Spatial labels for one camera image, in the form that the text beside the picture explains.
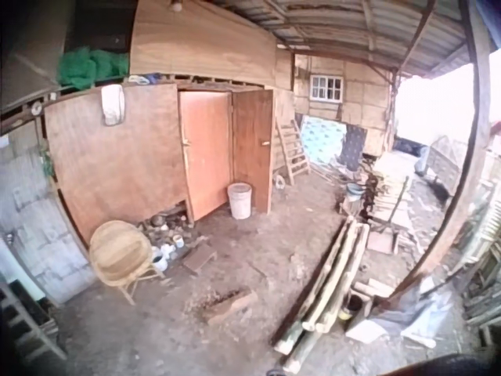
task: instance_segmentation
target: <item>orange door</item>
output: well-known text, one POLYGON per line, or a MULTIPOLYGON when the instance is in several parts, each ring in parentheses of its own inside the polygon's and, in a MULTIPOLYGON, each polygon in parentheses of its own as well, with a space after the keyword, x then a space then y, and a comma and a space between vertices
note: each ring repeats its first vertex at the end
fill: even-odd
POLYGON ((231 183, 229 101, 224 92, 180 92, 179 107, 186 159, 186 176, 193 219, 228 200, 231 183))

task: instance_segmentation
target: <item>lumber stack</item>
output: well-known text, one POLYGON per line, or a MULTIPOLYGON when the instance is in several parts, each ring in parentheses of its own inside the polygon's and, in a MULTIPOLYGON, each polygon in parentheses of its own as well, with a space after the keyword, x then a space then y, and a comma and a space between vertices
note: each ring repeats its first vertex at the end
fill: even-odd
POLYGON ((337 319, 366 250, 369 225, 352 216, 341 227, 329 254, 292 324, 275 345, 288 356, 283 369, 296 374, 315 343, 337 319))
POLYGON ((403 192, 402 200, 391 220, 401 230, 413 228, 408 214, 408 203, 412 200, 409 194, 413 166, 403 163, 400 156, 384 153, 373 166, 373 175, 378 183, 374 197, 373 209, 370 212, 378 222, 387 222, 393 208, 398 202, 398 197, 403 192))

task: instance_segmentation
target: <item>wooden door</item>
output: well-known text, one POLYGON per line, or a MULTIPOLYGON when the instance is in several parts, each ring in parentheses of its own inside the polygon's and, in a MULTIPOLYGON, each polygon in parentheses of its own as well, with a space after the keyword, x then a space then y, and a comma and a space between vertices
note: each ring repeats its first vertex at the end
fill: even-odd
POLYGON ((233 93, 233 174, 252 186, 253 206, 272 205, 273 91, 233 93))
POLYGON ((186 159, 186 177, 193 219, 228 200, 231 183, 229 93, 180 92, 179 107, 186 159))

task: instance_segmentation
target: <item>bamboo pole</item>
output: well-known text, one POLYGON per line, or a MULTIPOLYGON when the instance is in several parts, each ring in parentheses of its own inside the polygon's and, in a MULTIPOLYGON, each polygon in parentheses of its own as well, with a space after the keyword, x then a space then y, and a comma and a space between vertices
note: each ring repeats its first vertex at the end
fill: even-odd
POLYGON ((337 257, 337 263, 332 272, 327 277, 326 283, 323 285, 323 289, 320 292, 318 298, 315 300, 312 308, 309 310, 308 314, 303 320, 303 329, 305 329, 306 331, 315 330, 315 323, 320 318, 323 310, 326 308, 330 296, 333 294, 334 289, 336 288, 336 285, 341 278, 344 267, 348 262, 350 254, 353 252, 353 242, 355 241, 358 230, 357 224, 358 223, 355 219, 350 223, 346 234, 346 239, 343 243, 343 248, 341 249, 341 253, 337 257))
POLYGON ((292 351, 292 348, 296 344, 297 340, 301 336, 301 333, 303 332, 301 319, 312 306, 313 302, 315 301, 316 295, 319 293, 320 289, 323 286, 323 283, 325 282, 327 276, 329 275, 329 272, 331 271, 334 263, 334 259, 337 256, 337 252, 339 251, 344 235, 346 234, 348 225, 351 223, 351 221, 353 221, 353 219, 354 217, 352 215, 349 215, 346 218, 346 221, 344 221, 344 225, 343 227, 341 227, 341 231, 337 235, 337 238, 334 241, 332 248, 330 249, 326 261, 323 263, 322 270, 316 277, 315 284, 308 293, 306 299, 303 301, 301 308, 297 311, 297 315, 294 318, 294 322, 292 323, 292 325, 290 325, 289 329, 287 329, 287 331, 275 344, 274 347, 275 351, 282 353, 283 355, 289 355, 290 352, 292 351))
POLYGON ((337 285, 336 291, 332 294, 325 311, 320 320, 315 325, 316 331, 319 333, 328 333, 337 319, 337 314, 343 304, 344 296, 348 293, 351 283, 355 279, 360 262, 362 261, 363 253, 366 250, 367 238, 369 237, 369 225, 359 225, 361 227, 359 238, 355 246, 355 252, 351 256, 346 272, 341 278, 341 282, 337 285))
POLYGON ((297 374, 320 337, 322 337, 322 333, 318 331, 305 332, 292 354, 287 358, 283 369, 291 374, 297 374))

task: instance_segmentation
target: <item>wooden plank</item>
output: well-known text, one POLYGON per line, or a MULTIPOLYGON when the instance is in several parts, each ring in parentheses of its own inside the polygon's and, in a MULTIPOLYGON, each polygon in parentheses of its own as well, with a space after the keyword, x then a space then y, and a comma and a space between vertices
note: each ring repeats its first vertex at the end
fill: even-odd
POLYGON ((209 325, 219 324, 226 317, 241 311, 258 300, 258 295, 246 287, 238 294, 206 309, 202 316, 209 325))
POLYGON ((404 60, 400 64, 400 68, 398 69, 397 74, 400 74, 400 72, 404 70, 406 64, 410 60, 411 55, 416 50, 417 45, 420 44, 420 40, 423 37, 426 28, 430 24, 436 3, 437 0, 428 0, 427 6, 423 11, 423 16, 421 17, 420 24, 417 26, 416 33, 413 36, 413 40, 410 42, 409 49, 407 49, 407 53, 405 54, 404 60))
POLYGON ((272 204, 273 91, 233 93, 233 173, 252 186, 252 202, 269 213, 272 204))
POLYGON ((187 198, 175 85, 124 88, 125 120, 104 126, 98 92, 45 108, 57 179, 81 235, 138 222, 187 198))
POLYGON ((189 199, 198 220, 228 201, 229 93, 180 92, 189 199))
POLYGON ((481 178, 485 160, 485 150, 489 140, 490 40, 488 31, 474 2, 460 0, 461 15, 464 19, 470 59, 474 64, 474 106, 475 114, 468 140, 467 155, 456 195, 445 213, 442 226, 432 240, 421 260, 409 275, 397 286, 395 292, 405 290, 416 279, 430 273, 438 266, 452 246, 456 235, 468 216, 468 208, 481 178))
POLYGON ((175 13, 170 2, 139 0, 131 74, 188 74, 275 86, 275 70, 275 37, 235 13, 192 0, 175 13))

